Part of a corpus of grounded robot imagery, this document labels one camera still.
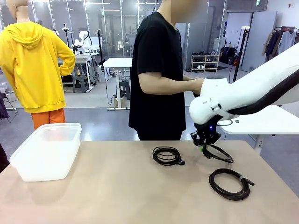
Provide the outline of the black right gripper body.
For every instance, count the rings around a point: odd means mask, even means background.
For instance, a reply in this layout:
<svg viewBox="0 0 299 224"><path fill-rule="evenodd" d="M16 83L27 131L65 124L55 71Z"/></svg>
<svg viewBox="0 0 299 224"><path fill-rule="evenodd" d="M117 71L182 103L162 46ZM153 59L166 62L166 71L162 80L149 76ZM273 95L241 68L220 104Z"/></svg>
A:
<svg viewBox="0 0 299 224"><path fill-rule="evenodd" d="M199 124L194 124L194 127L196 128L196 132L198 133L204 133L206 136L206 143L207 143L207 137L209 137L212 134L215 133L220 133L216 130L217 127L217 121L209 121L205 124L199 125Z"/></svg>

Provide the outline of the person's right hand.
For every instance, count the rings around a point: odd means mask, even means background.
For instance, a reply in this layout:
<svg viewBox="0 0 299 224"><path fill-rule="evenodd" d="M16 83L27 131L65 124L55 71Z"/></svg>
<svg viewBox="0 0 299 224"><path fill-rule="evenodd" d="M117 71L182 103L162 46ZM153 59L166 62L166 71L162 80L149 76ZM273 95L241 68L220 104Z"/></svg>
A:
<svg viewBox="0 0 299 224"><path fill-rule="evenodd" d="M199 96L201 93L201 88L204 82L203 78L187 78L188 91L191 91L194 95Z"/></svg>

